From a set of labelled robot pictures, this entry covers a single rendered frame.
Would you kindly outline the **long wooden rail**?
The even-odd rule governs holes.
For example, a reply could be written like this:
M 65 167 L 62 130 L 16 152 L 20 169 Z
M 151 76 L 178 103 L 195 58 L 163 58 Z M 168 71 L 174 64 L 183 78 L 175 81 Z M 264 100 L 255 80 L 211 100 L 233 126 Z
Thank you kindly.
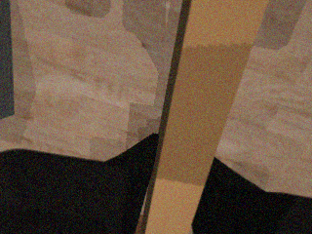
M 182 0 L 140 234 L 188 234 L 269 0 Z

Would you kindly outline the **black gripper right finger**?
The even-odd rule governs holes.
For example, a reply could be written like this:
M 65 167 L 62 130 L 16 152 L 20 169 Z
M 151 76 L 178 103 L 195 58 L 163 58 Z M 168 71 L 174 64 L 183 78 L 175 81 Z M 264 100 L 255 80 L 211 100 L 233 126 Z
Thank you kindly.
M 312 198 L 265 192 L 214 157 L 193 234 L 312 234 Z

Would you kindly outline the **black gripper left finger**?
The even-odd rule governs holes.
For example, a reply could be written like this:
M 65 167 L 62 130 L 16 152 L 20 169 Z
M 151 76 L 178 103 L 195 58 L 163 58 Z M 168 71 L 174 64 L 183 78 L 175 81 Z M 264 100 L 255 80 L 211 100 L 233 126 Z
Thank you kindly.
M 105 161 L 14 148 L 0 152 L 6 206 L 94 218 L 105 234 L 135 234 L 159 141 L 151 134 Z

